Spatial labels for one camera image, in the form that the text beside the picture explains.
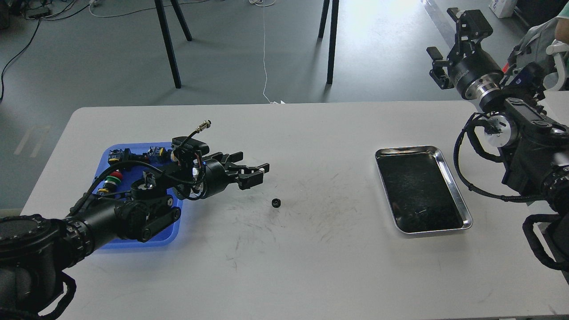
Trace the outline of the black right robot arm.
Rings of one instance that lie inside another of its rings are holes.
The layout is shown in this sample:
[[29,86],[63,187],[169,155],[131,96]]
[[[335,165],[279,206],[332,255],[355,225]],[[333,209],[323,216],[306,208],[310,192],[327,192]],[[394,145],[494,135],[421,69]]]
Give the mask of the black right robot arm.
[[[449,8],[456,33],[446,58],[436,47],[429,75],[441,89],[455,88],[464,100],[476,100],[474,113],[459,134],[453,151],[455,169],[471,190],[504,202],[545,200],[552,214],[528,216],[525,237],[535,257],[546,267],[568,271],[568,126],[549,118],[539,103],[545,97],[544,79],[557,76],[553,90],[566,87],[568,45],[548,34],[555,20],[530,29],[501,68],[482,49],[493,29],[478,9]],[[502,183],[517,196],[484,191],[461,173],[459,152],[464,136],[482,158],[502,163]]]

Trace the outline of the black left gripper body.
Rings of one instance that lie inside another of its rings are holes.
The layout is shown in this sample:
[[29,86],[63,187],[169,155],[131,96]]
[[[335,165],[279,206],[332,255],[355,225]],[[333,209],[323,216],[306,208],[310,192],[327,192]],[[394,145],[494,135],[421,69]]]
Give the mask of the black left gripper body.
[[225,190],[229,178],[221,163],[222,153],[206,156],[209,146],[186,136],[173,138],[171,146],[176,164],[171,176],[185,182],[174,187],[177,199],[205,199]]

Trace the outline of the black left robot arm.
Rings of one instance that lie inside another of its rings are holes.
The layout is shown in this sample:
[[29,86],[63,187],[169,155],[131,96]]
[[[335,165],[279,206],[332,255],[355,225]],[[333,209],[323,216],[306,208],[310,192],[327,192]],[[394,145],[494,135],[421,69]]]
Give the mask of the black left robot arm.
[[192,135],[140,155],[116,149],[65,218],[2,217],[1,318],[61,316],[76,293],[64,270],[116,238],[150,241],[180,219],[175,199],[208,198],[228,184],[241,190],[262,184],[269,164],[250,167],[239,165],[241,160],[242,152],[209,154],[208,145]]

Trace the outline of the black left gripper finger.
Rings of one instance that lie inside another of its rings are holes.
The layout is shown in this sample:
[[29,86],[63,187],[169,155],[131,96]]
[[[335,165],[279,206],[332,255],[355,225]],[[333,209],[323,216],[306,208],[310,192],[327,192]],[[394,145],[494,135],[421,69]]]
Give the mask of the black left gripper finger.
[[216,152],[209,156],[209,159],[215,160],[220,164],[222,164],[223,166],[226,166],[229,163],[240,162],[243,160],[243,158],[244,158],[243,152],[236,152],[232,154]]
[[236,183],[240,190],[248,190],[264,182],[264,174],[270,171],[270,164],[254,167],[232,164],[226,170],[232,183]]

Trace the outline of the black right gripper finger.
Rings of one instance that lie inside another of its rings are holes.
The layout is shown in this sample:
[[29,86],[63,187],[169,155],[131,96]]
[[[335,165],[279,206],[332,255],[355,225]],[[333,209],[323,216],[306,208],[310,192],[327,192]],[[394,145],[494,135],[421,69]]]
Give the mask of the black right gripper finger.
[[493,33],[486,17],[481,10],[461,10],[448,8],[447,14],[455,22],[455,44],[448,58],[461,58],[473,55],[481,49],[481,42]]
[[451,61],[443,59],[437,47],[427,47],[426,51],[432,60],[432,69],[429,71],[429,75],[433,81],[443,90],[454,88],[453,82],[444,70],[445,67],[451,66]]

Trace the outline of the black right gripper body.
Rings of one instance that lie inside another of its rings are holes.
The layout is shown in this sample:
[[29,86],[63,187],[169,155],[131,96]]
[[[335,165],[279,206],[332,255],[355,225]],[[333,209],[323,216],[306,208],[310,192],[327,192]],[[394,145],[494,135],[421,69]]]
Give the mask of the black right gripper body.
[[482,48],[473,55],[448,58],[451,66],[445,67],[454,89],[464,100],[481,99],[494,88],[499,88],[504,73],[501,67]]

